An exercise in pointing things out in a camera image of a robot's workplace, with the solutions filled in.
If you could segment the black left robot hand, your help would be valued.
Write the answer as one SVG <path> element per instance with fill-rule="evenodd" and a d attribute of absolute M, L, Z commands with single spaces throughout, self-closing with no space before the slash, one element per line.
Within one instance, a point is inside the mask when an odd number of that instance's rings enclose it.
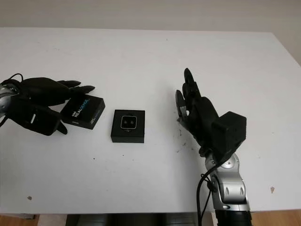
<path fill-rule="evenodd" d="M 91 85 L 81 86 L 79 81 L 55 81 L 45 77 L 25 79 L 21 85 L 27 99 L 22 103 L 22 117 L 17 124 L 45 136 L 55 131 L 68 133 L 61 114 L 50 109 L 51 106 L 64 104 L 95 89 Z"/>

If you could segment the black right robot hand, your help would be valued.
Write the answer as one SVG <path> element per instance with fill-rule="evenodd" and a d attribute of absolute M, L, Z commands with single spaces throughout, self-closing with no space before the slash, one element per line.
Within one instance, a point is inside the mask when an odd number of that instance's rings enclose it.
<path fill-rule="evenodd" d="M 178 122 L 200 145 L 199 154 L 206 157 L 212 150 L 212 123 L 218 114 L 211 101 L 200 94 L 197 83 L 188 68 L 184 70 L 185 83 L 175 93 Z"/>

